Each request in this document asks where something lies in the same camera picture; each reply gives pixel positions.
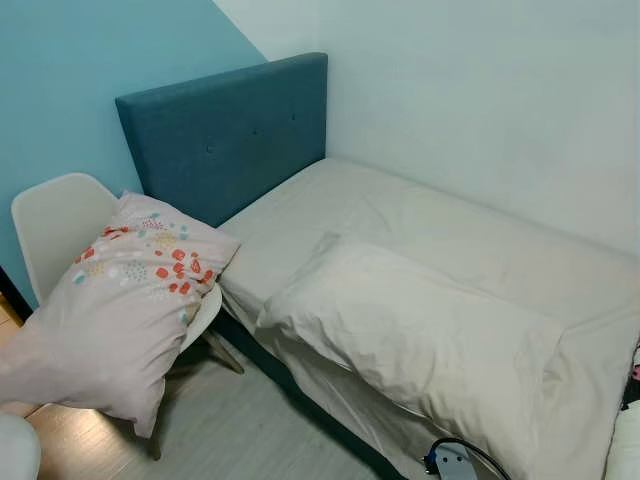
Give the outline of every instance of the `white wall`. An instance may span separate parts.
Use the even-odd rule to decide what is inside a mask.
[[[269,60],[318,49],[316,0],[214,0]]]
[[[634,249],[634,0],[322,0],[341,155]]]

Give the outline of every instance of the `black cable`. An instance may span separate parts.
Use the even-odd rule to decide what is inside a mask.
[[[429,472],[429,463],[430,462],[435,463],[436,448],[438,448],[440,445],[444,443],[457,443],[458,445],[462,445],[463,447],[468,448],[469,450],[473,451],[474,453],[482,457],[483,460],[486,460],[489,463],[489,465],[491,465],[502,476],[502,478],[504,478],[504,480],[511,480],[511,477],[507,474],[507,472],[504,471],[504,468],[502,468],[502,466],[497,461],[491,458],[491,456],[489,456],[488,453],[485,453],[480,448],[476,447],[472,443],[467,442],[466,440],[453,438],[453,437],[440,438],[436,440],[433,443],[433,445],[431,445],[431,449],[429,450],[429,453],[424,457],[424,463],[425,463],[425,467],[427,468],[427,472]]]

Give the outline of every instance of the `bed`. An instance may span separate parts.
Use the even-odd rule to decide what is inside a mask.
[[[382,477],[423,478],[421,457],[441,435],[427,419],[307,345],[256,332],[265,301],[323,235],[366,239],[562,324],[562,375],[545,378],[531,478],[601,478],[638,334],[635,259],[326,158],[326,89],[327,57],[307,54],[116,100],[145,193],[242,242],[221,279],[232,320],[220,331],[337,420],[323,421]]]

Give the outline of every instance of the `chair backrest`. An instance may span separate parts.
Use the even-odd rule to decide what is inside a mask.
[[[102,232],[117,201],[98,180],[83,173],[54,178],[16,196],[11,214],[38,302]]]

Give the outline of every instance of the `pink pillowcase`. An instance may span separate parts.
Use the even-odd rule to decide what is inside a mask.
[[[0,350],[0,403],[94,408],[149,437],[187,324],[238,247],[166,203],[125,194],[101,237]]]

